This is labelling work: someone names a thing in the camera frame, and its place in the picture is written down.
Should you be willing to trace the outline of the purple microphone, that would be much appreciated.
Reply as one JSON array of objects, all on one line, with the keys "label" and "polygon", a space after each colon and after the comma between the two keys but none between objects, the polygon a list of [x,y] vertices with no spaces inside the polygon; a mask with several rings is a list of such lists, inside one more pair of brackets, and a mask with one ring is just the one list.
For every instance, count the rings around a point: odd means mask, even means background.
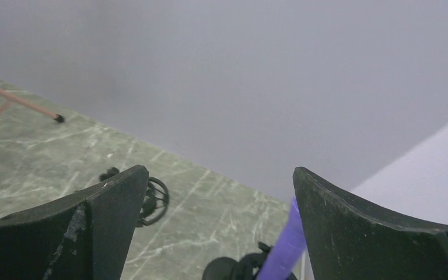
[{"label": "purple microphone", "polygon": [[288,279],[296,263],[306,249],[306,239],[298,202],[292,198],[288,220],[282,229],[275,246],[269,252],[264,265],[259,270],[258,280]]}]

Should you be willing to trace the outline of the black tripod mic stand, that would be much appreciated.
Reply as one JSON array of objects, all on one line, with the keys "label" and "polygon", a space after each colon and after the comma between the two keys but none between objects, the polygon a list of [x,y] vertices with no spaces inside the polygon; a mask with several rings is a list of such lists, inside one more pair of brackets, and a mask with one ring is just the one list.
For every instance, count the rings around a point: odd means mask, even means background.
[{"label": "black tripod mic stand", "polygon": [[166,185],[135,165],[120,171],[115,167],[99,176],[99,184],[81,203],[91,212],[93,233],[132,234],[135,228],[150,226],[165,215],[170,195]]}]

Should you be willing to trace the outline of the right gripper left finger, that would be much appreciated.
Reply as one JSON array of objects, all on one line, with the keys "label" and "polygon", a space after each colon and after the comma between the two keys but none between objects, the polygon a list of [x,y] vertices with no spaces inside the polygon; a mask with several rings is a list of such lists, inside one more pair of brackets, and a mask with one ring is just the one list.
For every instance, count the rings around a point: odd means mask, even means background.
[{"label": "right gripper left finger", "polygon": [[0,219],[0,279],[120,279],[142,208],[148,170]]}]

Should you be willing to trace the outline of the purple mic black stand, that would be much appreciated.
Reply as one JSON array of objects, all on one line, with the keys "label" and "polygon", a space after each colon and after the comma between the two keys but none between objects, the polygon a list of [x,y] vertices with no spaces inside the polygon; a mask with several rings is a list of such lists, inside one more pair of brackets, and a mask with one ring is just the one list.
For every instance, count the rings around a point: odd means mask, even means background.
[{"label": "purple mic black stand", "polygon": [[[257,279],[259,270],[274,246],[269,246],[261,241],[258,242],[257,253],[245,255],[239,261],[230,257],[219,257],[213,259],[204,269],[203,279]],[[292,273],[288,279],[296,279]]]}]

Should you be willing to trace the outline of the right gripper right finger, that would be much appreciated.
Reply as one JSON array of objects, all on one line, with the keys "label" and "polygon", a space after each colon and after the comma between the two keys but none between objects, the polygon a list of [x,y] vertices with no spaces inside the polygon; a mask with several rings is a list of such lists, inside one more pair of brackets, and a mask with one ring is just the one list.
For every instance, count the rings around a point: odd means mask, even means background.
[{"label": "right gripper right finger", "polygon": [[384,208],[305,167],[293,185],[316,279],[448,279],[448,225]]}]

